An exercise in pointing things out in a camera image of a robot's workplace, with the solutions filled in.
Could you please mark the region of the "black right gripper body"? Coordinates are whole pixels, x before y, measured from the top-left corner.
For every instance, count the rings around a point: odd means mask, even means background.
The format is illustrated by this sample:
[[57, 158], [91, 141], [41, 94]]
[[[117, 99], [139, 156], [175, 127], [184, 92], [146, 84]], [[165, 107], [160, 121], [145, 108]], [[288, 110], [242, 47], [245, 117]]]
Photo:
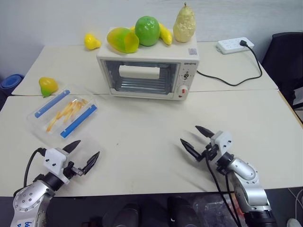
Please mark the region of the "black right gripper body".
[[201, 153], [201, 159], [207, 158], [208, 161], [212, 161], [218, 154], [218, 145], [212, 145], [209, 143], [206, 145], [205, 150]]

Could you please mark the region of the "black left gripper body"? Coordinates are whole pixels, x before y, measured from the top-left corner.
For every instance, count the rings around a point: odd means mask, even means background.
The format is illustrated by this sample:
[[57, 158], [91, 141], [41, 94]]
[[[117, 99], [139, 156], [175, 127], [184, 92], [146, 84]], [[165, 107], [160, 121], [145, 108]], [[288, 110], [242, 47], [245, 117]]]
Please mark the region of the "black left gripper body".
[[67, 167], [64, 168], [63, 170], [63, 175], [67, 179], [72, 179], [75, 175], [79, 175], [79, 176], [84, 175], [84, 172], [82, 169], [76, 168], [72, 161], [69, 161]]

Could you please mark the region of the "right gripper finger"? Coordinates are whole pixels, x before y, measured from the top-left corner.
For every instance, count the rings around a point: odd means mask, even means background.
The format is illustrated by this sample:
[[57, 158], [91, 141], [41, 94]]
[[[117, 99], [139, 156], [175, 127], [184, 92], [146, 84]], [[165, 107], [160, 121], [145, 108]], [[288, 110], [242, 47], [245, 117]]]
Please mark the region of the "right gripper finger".
[[200, 162], [202, 159], [204, 159], [204, 155], [199, 154], [190, 143], [183, 139], [180, 139], [180, 141], [186, 151], [193, 156], [196, 161]]
[[212, 138], [214, 136], [214, 133], [207, 128], [198, 125], [196, 125], [195, 127], [202, 135], [204, 135], [207, 138]]

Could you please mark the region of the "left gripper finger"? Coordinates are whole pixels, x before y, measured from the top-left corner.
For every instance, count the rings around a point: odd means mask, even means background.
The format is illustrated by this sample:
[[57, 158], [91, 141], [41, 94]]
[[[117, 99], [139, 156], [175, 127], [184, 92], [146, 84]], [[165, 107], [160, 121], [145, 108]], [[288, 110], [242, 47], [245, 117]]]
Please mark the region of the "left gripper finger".
[[79, 145], [80, 142], [81, 142], [81, 140], [76, 140], [76, 141], [66, 145], [63, 148], [63, 150], [70, 154]]
[[98, 151], [87, 161], [87, 164], [82, 169], [82, 172], [84, 175], [86, 175], [90, 171], [90, 169], [95, 165], [99, 155], [100, 155], [100, 152]]

